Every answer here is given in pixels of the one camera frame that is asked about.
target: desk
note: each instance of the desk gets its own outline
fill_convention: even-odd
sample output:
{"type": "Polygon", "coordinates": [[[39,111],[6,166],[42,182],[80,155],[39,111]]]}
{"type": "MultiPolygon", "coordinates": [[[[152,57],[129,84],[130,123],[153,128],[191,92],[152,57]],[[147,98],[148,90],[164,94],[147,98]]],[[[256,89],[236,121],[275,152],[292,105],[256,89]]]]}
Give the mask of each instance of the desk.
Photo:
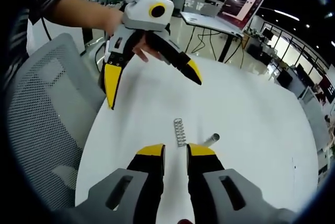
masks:
{"type": "Polygon", "coordinates": [[[226,169],[257,185],[277,208],[299,210],[317,189],[318,160],[305,113],[293,93],[263,78],[194,57],[199,86],[178,70],[151,58],[133,58],[121,78],[115,110],[105,101],[81,159],[75,204],[116,168],[126,168],[147,145],[164,143],[164,193],[157,223],[194,221],[187,192],[186,148],[177,147],[173,120],[182,118],[187,140],[211,148],[226,169]]]}
{"type": "Polygon", "coordinates": [[[183,20],[185,21],[185,23],[187,25],[191,25],[193,26],[193,31],[192,31],[192,35],[191,38],[189,40],[189,43],[192,40],[193,37],[193,33],[195,30],[195,27],[201,27],[201,28],[205,28],[205,29],[211,29],[217,32],[222,32],[228,35],[226,44],[221,52],[221,55],[219,57],[219,62],[223,63],[227,52],[230,48],[231,42],[233,40],[234,37],[237,38],[242,38],[243,37],[243,33],[241,31],[238,30],[234,30],[231,27],[229,27],[228,25],[220,22],[218,19],[214,18],[214,17],[209,17],[209,16],[203,16],[200,14],[194,14],[194,13],[188,13],[188,12],[181,12],[180,13],[182,15],[183,20]]]}

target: ceiling light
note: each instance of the ceiling light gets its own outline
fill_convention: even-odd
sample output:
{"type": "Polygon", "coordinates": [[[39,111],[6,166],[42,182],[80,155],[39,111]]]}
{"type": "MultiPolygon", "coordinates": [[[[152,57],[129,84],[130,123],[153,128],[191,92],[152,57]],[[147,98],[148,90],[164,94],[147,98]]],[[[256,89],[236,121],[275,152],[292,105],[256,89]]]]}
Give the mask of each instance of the ceiling light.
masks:
{"type": "Polygon", "coordinates": [[[279,10],[274,10],[274,11],[277,12],[277,13],[279,13],[279,14],[281,14],[281,15],[288,16],[289,18],[292,18],[292,19],[294,19],[294,20],[300,21],[299,18],[297,18],[297,17],[295,17],[295,16],[292,16],[292,15],[290,15],[290,14],[284,13],[284,12],[279,11],[279,10]]]}
{"type": "Polygon", "coordinates": [[[329,12],[328,14],[326,14],[325,18],[329,18],[329,17],[332,17],[334,15],[333,12],[329,12]]]}

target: office chair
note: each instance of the office chair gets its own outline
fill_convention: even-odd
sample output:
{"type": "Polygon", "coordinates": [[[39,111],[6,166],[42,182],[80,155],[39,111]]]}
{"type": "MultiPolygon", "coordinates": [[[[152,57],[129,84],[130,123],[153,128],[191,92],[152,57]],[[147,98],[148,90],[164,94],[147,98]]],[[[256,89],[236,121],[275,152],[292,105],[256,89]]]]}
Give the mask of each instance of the office chair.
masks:
{"type": "Polygon", "coordinates": [[[9,85],[10,145],[50,210],[74,206],[82,151],[104,99],[69,34],[37,50],[9,85]]]}

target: office floor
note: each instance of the office floor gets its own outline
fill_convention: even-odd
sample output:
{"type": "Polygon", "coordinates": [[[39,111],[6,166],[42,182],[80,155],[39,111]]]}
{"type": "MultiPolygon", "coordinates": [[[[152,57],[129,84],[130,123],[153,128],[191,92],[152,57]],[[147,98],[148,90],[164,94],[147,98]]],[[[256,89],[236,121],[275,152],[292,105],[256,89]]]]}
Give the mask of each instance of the office floor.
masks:
{"type": "MultiPolygon", "coordinates": [[[[171,19],[171,37],[172,40],[177,43],[181,49],[183,49],[185,51],[187,44],[189,42],[189,39],[191,37],[192,34],[192,30],[193,27],[192,26],[188,26],[181,18],[177,18],[177,17],[172,17],[171,19]]],[[[203,33],[203,29],[202,28],[196,28],[194,31],[194,35],[192,38],[192,41],[188,47],[188,51],[187,53],[191,53],[195,47],[200,43],[200,40],[198,39],[197,35],[198,34],[202,34],[203,33]]],[[[209,34],[210,30],[209,29],[205,29],[205,34],[209,34]]],[[[102,30],[93,30],[93,41],[96,41],[97,39],[101,38],[104,36],[104,33],[102,30]]],[[[226,35],[224,34],[219,34],[219,35],[214,35],[211,37],[211,41],[213,44],[213,49],[216,55],[216,58],[218,59],[221,51],[226,43],[226,35]]],[[[203,57],[203,58],[209,58],[209,59],[213,59],[213,61],[215,60],[214,54],[213,54],[213,50],[210,46],[210,42],[209,42],[209,36],[205,36],[204,37],[204,43],[205,43],[205,47],[203,47],[201,50],[193,53],[194,55],[203,57]]],[[[227,56],[225,58],[225,61],[233,54],[233,52],[235,51],[235,49],[237,48],[237,46],[239,45],[239,40],[238,41],[233,41],[230,49],[227,53],[227,56]]],[[[83,55],[83,60],[86,63],[86,65],[88,66],[88,68],[90,69],[90,72],[92,73],[93,77],[95,77],[97,79],[98,77],[98,72],[96,69],[96,65],[92,59],[92,56],[89,57],[90,51],[92,50],[92,48],[94,47],[94,45],[90,46],[87,49],[87,53],[85,55],[83,55]]],[[[240,47],[236,53],[230,58],[230,60],[227,62],[227,64],[229,65],[233,65],[237,68],[240,68],[241,65],[241,61],[243,58],[243,53],[244,52],[244,59],[243,59],[243,64],[242,64],[242,70],[247,71],[247,72],[251,72],[254,73],[256,75],[262,76],[263,78],[265,78],[266,80],[269,80],[271,82],[274,81],[272,75],[275,71],[275,68],[273,68],[271,65],[265,66],[263,63],[261,63],[260,61],[254,59],[253,57],[251,57],[247,52],[245,52],[244,50],[242,50],[242,48],[240,47]]],[[[99,51],[99,53],[97,54],[97,60],[101,59],[103,57],[103,50],[101,49],[99,51]]],[[[101,64],[102,62],[99,61],[98,67],[101,68],[101,64]]]]}

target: striped shirt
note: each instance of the striped shirt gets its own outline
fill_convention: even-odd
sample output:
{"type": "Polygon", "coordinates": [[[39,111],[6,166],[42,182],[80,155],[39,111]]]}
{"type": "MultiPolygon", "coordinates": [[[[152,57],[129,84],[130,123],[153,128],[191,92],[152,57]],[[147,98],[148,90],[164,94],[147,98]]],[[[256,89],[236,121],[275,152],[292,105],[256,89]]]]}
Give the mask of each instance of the striped shirt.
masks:
{"type": "Polygon", "coordinates": [[[4,89],[8,87],[17,70],[29,57],[26,50],[28,19],[30,19],[32,24],[35,24],[42,17],[42,14],[57,1],[59,0],[32,0],[31,2],[23,3],[23,10],[18,15],[9,40],[9,52],[5,60],[4,89]]]}

